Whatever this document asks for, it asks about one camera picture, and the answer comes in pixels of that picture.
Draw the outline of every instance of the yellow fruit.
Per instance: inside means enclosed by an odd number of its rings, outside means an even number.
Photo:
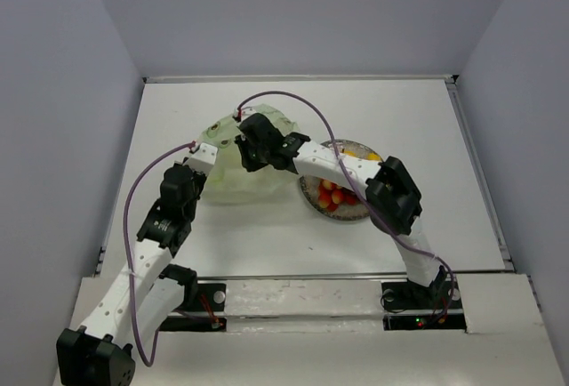
[[[380,162],[383,161],[383,159],[381,159],[381,157],[376,153],[370,153],[367,156],[367,160],[368,161],[380,161]]]

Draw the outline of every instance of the cable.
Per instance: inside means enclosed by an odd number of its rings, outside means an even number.
[[[128,289],[130,295],[129,301],[129,309],[131,311],[131,322],[132,322],[132,335],[134,336],[134,342],[136,343],[136,349],[140,354],[140,359],[145,366],[152,366],[154,364],[154,358],[156,356],[156,345],[158,343],[158,330],[154,333],[154,340],[152,342],[152,352],[150,354],[150,359],[147,358],[146,353],[144,352],[144,347],[142,346],[142,339],[140,338],[140,331],[139,331],[139,324],[138,319],[136,316],[136,295],[134,292],[134,262],[132,260],[132,251],[131,251],[131,242],[128,236],[128,213],[131,208],[132,196],[134,195],[134,191],[144,178],[144,176],[150,171],[152,168],[156,166],[156,164],[160,163],[170,155],[173,155],[176,152],[184,149],[192,149],[196,146],[196,142],[192,141],[190,143],[182,144],[177,148],[168,150],[166,153],[157,157],[154,161],[152,161],[148,166],[139,174],[136,178],[134,183],[131,186],[131,189],[128,192],[126,197],[126,201],[124,202],[124,210],[123,210],[123,239],[124,239],[124,251],[126,252],[126,264],[128,265],[129,276],[128,276]]]
[[[243,100],[237,106],[237,112],[238,112],[239,116],[241,116],[241,109],[243,108],[243,106],[245,104],[247,104],[250,101],[253,101],[255,99],[258,99],[259,97],[263,97],[265,95],[284,95],[285,97],[291,97],[293,99],[296,99],[296,100],[306,104],[308,107],[310,107],[312,110],[314,110],[314,112],[322,120],[324,127],[326,128],[326,130],[328,131],[328,134],[330,135],[330,141],[332,142],[334,154],[336,155],[336,158],[338,158],[338,164],[340,165],[340,169],[343,172],[344,176],[346,177],[346,180],[348,181],[349,186],[352,188],[352,191],[356,194],[356,196],[360,200],[360,202],[369,210],[370,215],[373,217],[373,219],[376,220],[380,224],[381,228],[383,230],[386,230],[388,232],[388,234],[391,236],[391,238],[395,242],[397,242],[399,245],[401,245],[405,250],[410,251],[412,253],[424,255],[425,257],[429,257],[430,259],[434,259],[443,265],[443,267],[446,269],[446,271],[448,272],[448,275],[451,279],[451,289],[450,289],[450,293],[449,293],[449,300],[448,300],[448,303],[445,305],[444,310],[435,319],[432,320],[433,323],[437,322],[450,309],[451,303],[453,301],[453,293],[454,293],[454,288],[455,288],[455,284],[456,284],[456,277],[455,277],[454,272],[451,269],[451,267],[446,263],[446,261],[444,261],[438,255],[430,253],[428,251],[423,251],[423,250],[420,250],[417,248],[413,248],[413,247],[409,246],[408,244],[406,244],[403,241],[403,239],[401,239],[399,237],[399,235],[381,218],[381,215],[379,213],[377,213],[375,211],[375,209],[367,202],[365,197],[362,195],[362,193],[357,188],[357,185],[354,182],[354,180],[349,176],[348,170],[346,169],[346,166],[344,165],[344,161],[341,160],[340,151],[338,150],[336,138],[334,137],[334,133],[332,131],[332,127],[330,126],[330,123],[326,120],[326,118],[322,114],[322,112],[320,110],[318,110],[318,108],[314,104],[312,104],[310,101],[302,98],[300,95],[296,95],[296,94],[293,94],[291,92],[286,92],[286,91],[259,92],[257,94],[252,95],[251,97],[248,97],[247,99]]]

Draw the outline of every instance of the purple cable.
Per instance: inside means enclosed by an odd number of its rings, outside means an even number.
[[[409,246],[408,244],[406,244],[403,241],[403,239],[401,239],[399,237],[399,235],[381,218],[381,215],[379,213],[377,213],[377,211],[375,211],[375,209],[367,202],[367,199],[365,199],[365,197],[358,190],[357,185],[354,182],[354,180],[349,176],[349,172],[346,169],[346,166],[344,165],[344,161],[341,160],[340,151],[338,150],[338,145],[336,144],[336,138],[334,137],[334,133],[332,131],[332,127],[330,126],[330,123],[326,120],[326,118],[322,114],[322,112],[314,104],[312,104],[310,101],[302,98],[300,95],[296,95],[296,94],[293,94],[291,92],[264,91],[264,92],[259,92],[257,94],[254,94],[251,97],[243,100],[239,104],[239,106],[237,106],[237,111],[240,113],[241,109],[243,108],[243,106],[245,104],[247,104],[250,101],[255,100],[259,97],[263,97],[265,95],[284,95],[286,97],[292,97],[293,99],[296,99],[296,100],[306,104],[308,107],[310,107],[312,110],[314,110],[314,112],[322,120],[322,123],[326,127],[328,134],[330,134],[330,141],[332,142],[334,154],[336,155],[336,158],[338,158],[338,164],[340,165],[341,171],[343,172],[344,176],[346,177],[346,180],[348,181],[349,186],[352,188],[352,190],[354,191],[354,193],[356,194],[356,196],[360,200],[360,202],[369,210],[370,215],[373,217],[373,219],[376,220],[380,224],[382,229],[386,230],[388,232],[388,234],[393,238],[393,240],[396,241],[398,244],[400,244],[405,250],[410,251],[412,253],[424,255],[425,257],[429,257],[430,259],[438,261],[439,263],[441,263],[445,267],[445,269],[448,272],[448,275],[451,279],[451,290],[449,293],[448,302],[446,303],[443,310],[440,312],[440,314],[436,318],[429,321],[430,324],[436,323],[440,318],[442,318],[445,315],[445,313],[448,312],[448,310],[451,307],[451,304],[453,303],[454,288],[456,287],[456,277],[455,277],[454,272],[451,269],[451,267],[448,265],[448,263],[446,261],[444,261],[438,255],[430,253],[428,251],[423,251],[423,250],[419,250],[417,248],[413,248],[413,247]]]
[[[156,164],[163,161],[170,155],[179,152],[183,149],[192,149],[196,146],[196,142],[192,141],[191,143],[182,144],[177,148],[172,150],[168,150],[166,153],[161,155],[160,157],[156,158],[152,161],[143,171],[139,174],[136,178],[134,183],[131,186],[131,189],[128,192],[128,196],[126,197],[126,202],[124,202],[124,211],[123,211],[123,238],[124,238],[124,250],[126,252],[126,264],[128,265],[129,269],[129,308],[131,311],[131,321],[132,321],[132,335],[134,336],[134,342],[136,343],[136,349],[140,354],[140,359],[145,366],[152,366],[154,364],[154,358],[156,356],[156,345],[158,343],[158,330],[154,333],[154,341],[152,342],[152,353],[150,354],[150,359],[147,358],[146,354],[144,353],[144,348],[142,346],[142,339],[140,338],[140,331],[139,331],[139,324],[138,319],[136,317],[136,295],[134,293],[134,262],[132,261],[132,253],[131,253],[131,242],[128,238],[128,213],[131,207],[132,196],[134,195],[134,190],[138,187],[144,176],[150,171],[152,168],[155,167]]]

